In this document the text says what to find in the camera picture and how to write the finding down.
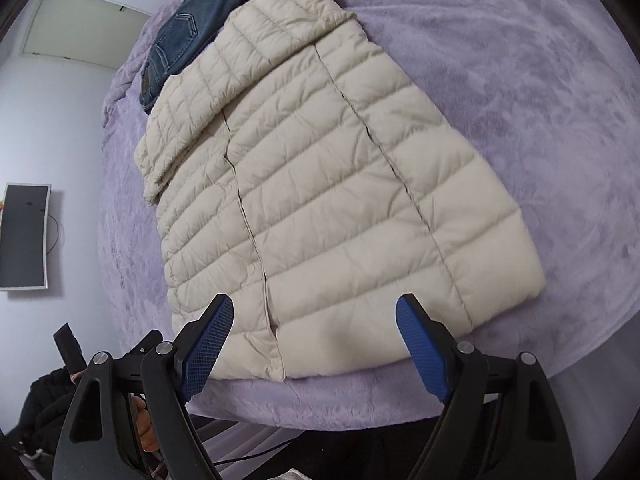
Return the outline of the operator's left hand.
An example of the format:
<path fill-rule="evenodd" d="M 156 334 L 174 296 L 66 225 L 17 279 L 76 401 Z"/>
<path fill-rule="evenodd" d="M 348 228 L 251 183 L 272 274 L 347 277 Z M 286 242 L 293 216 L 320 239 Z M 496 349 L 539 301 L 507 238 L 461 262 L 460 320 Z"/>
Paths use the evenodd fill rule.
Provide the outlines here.
<path fill-rule="evenodd" d="M 151 415 L 146 408 L 146 404 L 140 396 L 134 397 L 134 407 L 136 408 L 136 429 L 142 450 L 148 453 L 158 451 L 158 444 L 152 426 Z"/>

